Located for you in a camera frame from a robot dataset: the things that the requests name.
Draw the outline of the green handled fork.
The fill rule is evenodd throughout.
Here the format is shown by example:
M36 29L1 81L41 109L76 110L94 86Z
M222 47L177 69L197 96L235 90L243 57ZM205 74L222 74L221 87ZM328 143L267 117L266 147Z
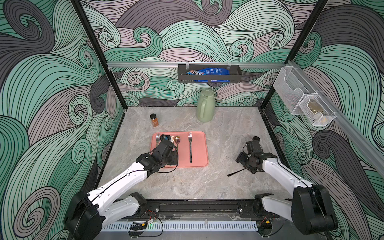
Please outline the green handled fork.
M160 134L157 133L156 134L156 147L159 145L159 143L160 143Z

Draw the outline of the iridescent gold spoon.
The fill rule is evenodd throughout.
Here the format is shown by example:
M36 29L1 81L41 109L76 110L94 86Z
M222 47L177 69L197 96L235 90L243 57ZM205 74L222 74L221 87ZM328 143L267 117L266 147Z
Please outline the iridescent gold spoon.
M174 137L174 143L176 145L176 151L178 151L178 146L179 146L180 142L181 142L181 137L180 136L175 136Z

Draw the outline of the small black spoon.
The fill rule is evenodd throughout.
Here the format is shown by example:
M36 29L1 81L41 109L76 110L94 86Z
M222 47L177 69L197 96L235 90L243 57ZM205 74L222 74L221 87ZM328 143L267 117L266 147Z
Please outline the small black spoon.
M240 172L242 172L242 171L244 171L244 170L246 170L246 168L243 168L243 169L241 169L241 170L239 170L239 171L230 173L230 174L227 175L227 177L231 177L231 176L233 176L233 175L235 175L235 174L237 174L237 173L240 173Z

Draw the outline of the pink plastic tray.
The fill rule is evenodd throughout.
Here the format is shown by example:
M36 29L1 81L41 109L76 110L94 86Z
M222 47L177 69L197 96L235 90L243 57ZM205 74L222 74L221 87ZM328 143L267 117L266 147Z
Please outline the pink plastic tray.
M192 134L192 162L190 162L190 144L189 133ZM150 150L156 147L157 135L170 135L171 137L179 136L179 168L200 168L206 167L209 163L206 134L202 131L193 132L158 132L154 133L151 138Z

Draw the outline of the silver fork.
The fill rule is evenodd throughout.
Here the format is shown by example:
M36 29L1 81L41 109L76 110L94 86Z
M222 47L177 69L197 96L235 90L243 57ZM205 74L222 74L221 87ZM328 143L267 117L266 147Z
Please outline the silver fork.
M189 140L189 154L190 154L190 163L193 162L193 156L192 156L192 141L193 141L193 134L190 132L188 134L188 140Z

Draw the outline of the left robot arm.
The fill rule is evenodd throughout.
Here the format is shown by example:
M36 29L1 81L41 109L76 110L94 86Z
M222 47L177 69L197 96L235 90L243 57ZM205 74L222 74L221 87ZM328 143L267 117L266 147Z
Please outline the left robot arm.
M103 227L137 213L147 201L139 193L126 199L119 197L136 184L159 173L166 165L176 165L178 146L170 140L162 140L155 149L139 155L117 177L88 193L75 194L64 217L71 240L93 240Z

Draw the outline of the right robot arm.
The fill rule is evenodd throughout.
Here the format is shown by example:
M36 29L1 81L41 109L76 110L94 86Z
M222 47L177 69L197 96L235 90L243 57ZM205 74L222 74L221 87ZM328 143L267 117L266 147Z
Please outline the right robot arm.
M283 200L265 193L255 196L252 210L257 217L280 216L292 222L303 235L334 231L338 220L329 191L304 180L286 167L278 156L265 153L259 137L245 143L236 158L252 174L267 173L283 186L291 198Z

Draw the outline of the orange spice jar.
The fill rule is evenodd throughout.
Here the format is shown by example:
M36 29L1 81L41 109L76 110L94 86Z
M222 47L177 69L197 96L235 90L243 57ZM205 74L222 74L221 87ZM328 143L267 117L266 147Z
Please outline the orange spice jar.
M150 119L152 121L152 126L157 127L159 126L158 118L156 114L150 114Z

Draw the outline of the green plastic pitcher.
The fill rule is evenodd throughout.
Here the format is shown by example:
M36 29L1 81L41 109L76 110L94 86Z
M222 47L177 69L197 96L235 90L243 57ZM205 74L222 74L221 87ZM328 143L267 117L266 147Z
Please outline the green plastic pitcher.
M203 89L197 105L197 118L203 123L210 122L215 114L216 92L213 89Z

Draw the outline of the blue snack packet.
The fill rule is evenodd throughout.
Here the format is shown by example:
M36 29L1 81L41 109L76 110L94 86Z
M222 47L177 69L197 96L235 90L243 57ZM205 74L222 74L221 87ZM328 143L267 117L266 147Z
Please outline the blue snack packet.
M228 76L230 72L228 69L223 68L206 68L201 70L189 70L187 75L195 75L195 76Z

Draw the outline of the black front base frame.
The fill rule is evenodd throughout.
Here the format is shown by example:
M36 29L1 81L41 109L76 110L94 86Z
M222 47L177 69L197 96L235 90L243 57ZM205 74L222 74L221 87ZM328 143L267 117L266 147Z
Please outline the black front base frame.
M279 219L280 215L269 213L262 207L261 200L147 200L139 207L134 219L165 214L234 214L240 218L256 220Z

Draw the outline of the small clear wall bin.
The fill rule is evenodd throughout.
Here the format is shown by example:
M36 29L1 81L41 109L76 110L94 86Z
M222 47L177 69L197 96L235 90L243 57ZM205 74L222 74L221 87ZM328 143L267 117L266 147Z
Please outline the small clear wall bin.
M326 105L321 103L320 97L316 94L304 95L299 107L307 120L315 127L325 127L337 117L326 109Z

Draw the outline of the black wall basket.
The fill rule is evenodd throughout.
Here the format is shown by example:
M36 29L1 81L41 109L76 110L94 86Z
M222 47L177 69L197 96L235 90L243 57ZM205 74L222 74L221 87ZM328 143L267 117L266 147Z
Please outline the black wall basket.
M187 75L189 70L201 70L206 68L223 68L228 69L228 76L195 76ZM225 65L178 65L178 81L180 83L239 83L243 76L242 70L238 65L227 67Z

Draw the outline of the aluminium wall rail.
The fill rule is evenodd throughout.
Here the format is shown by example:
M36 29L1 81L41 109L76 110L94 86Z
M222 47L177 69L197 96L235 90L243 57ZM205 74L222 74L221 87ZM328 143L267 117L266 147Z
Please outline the aluminium wall rail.
M217 62L107 62L109 68L177 68L178 65L225 65L231 67L238 65L245 69L279 69L285 67L285 64L277 63L217 63Z

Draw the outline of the right side aluminium rail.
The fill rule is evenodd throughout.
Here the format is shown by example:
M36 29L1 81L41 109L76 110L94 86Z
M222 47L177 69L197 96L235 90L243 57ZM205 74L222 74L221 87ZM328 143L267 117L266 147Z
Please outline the right side aluminium rail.
M303 73L304 71L293 61L289 61L287 66L294 66L299 68ZM310 80L307 76L308 83L314 88L315 94L321 99L321 103L326 105L326 109L333 112L337 117L332 121L342 129L342 131L349 137L359 151L369 160L378 173L384 175L384 156L371 142L353 125L353 123L339 110L330 100L330 98Z

